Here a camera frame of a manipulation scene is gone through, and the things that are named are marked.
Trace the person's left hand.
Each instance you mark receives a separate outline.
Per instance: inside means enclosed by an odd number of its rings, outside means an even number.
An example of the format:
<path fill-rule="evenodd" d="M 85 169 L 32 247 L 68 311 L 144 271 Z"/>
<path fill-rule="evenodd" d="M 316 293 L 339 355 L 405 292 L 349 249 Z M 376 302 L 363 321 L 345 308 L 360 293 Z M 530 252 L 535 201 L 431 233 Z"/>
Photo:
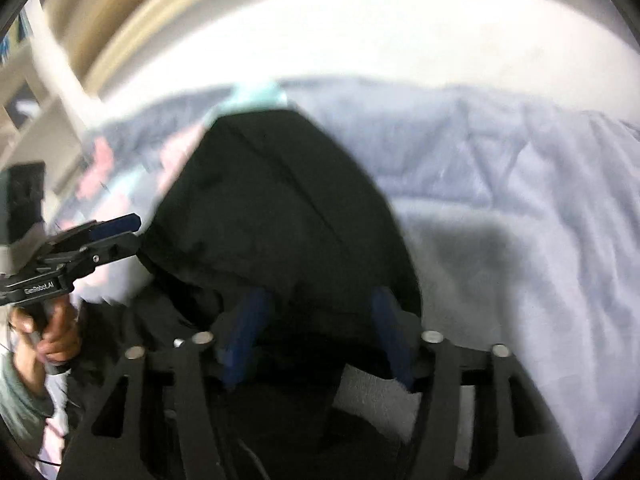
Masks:
<path fill-rule="evenodd" d="M 16 366 L 44 363 L 62 364 L 78 355 L 81 346 L 76 309 L 69 296 L 55 299 L 50 304 L 50 316 L 40 332 L 40 341 L 34 344 L 35 321 L 23 309 L 14 308 L 10 316 L 11 326 L 17 332 L 18 343 L 13 352 Z"/>

